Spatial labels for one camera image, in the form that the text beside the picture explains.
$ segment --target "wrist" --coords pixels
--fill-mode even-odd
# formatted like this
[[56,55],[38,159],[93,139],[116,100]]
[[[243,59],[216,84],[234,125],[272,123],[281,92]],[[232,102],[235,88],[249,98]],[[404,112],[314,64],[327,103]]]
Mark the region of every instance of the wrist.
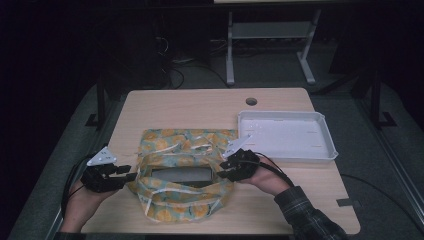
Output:
[[279,186],[275,186],[275,188],[273,188],[270,192],[271,195],[273,195],[274,197],[277,196],[278,194],[286,191],[287,189],[289,189],[290,186],[284,182],[284,184],[281,184]]
[[80,233],[84,224],[85,223],[78,222],[75,219],[65,219],[63,220],[63,224],[60,227],[59,232]]

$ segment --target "person's arm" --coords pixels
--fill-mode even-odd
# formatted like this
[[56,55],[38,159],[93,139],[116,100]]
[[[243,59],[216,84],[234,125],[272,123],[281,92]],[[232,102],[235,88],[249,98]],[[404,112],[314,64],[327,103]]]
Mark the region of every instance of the person's arm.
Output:
[[[272,166],[265,158],[261,161]],[[251,178],[241,182],[255,185],[274,196],[287,222],[292,225],[297,240],[347,239],[345,231],[315,209],[300,187],[291,188],[273,172],[259,167]]]
[[80,234],[82,227],[94,215],[100,204],[117,191],[96,193],[85,187],[81,181],[77,181],[69,191],[70,198],[66,205],[66,214],[59,234],[55,235],[55,240],[59,239],[85,239]]

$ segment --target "table hole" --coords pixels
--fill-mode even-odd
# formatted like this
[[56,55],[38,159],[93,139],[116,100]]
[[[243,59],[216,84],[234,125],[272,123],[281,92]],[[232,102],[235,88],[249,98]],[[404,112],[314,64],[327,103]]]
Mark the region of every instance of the table hole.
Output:
[[246,98],[246,104],[249,106],[255,106],[258,104],[258,100],[256,100],[256,98]]

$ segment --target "hand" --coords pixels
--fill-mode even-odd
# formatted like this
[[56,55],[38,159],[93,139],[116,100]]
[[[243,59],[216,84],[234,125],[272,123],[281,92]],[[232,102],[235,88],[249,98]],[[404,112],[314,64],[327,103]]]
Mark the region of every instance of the hand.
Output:
[[[268,164],[271,167],[273,166],[273,164],[268,159],[262,157],[260,159],[261,162]],[[272,194],[273,196],[276,196],[290,188],[290,186],[283,179],[263,167],[258,167],[255,174],[251,178],[242,180],[240,183],[252,184],[263,192]]]
[[[69,191],[73,193],[83,184],[77,181]],[[100,204],[108,197],[115,194],[117,191],[110,191],[104,193],[96,193],[82,187],[75,192],[68,200],[66,206],[66,214],[63,219],[60,232],[79,233],[85,223],[94,215]]]

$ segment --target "white bracket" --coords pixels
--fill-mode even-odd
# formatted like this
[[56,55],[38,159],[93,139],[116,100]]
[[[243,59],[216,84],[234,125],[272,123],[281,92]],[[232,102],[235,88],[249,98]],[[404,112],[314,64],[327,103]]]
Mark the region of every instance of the white bracket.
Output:
[[252,135],[247,135],[244,137],[241,137],[239,139],[228,141],[227,150],[222,154],[224,158],[227,158],[234,153],[236,153],[240,148],[243,147],[243,145],[252,137]]
[[115,162],[116,156],[113,155],[107,147],[104,147],[92,159],[90,159],[90,161],[87,162],[87,166],[96,166]]
[[227,41],[227,85],[234,85],[234,65],[233,65],[233,13],[228,14],[228,41]]
[[321,15],[321,9],[315,10],[314,18],[312,19],[311,25],[309,26],[308,34],[306,36],[305,47],[303,48],[302,52],[297,53],[297,58],[299,60],[300,66],[302,67],[303,74],[305,75],[305,78],[306,78],[306,82],[309,85],[314,85],[316,82],[306,58],[308,56],[309,49],[311,48],[312,40],[314,39],[315,30],[317,28],[320,15]]

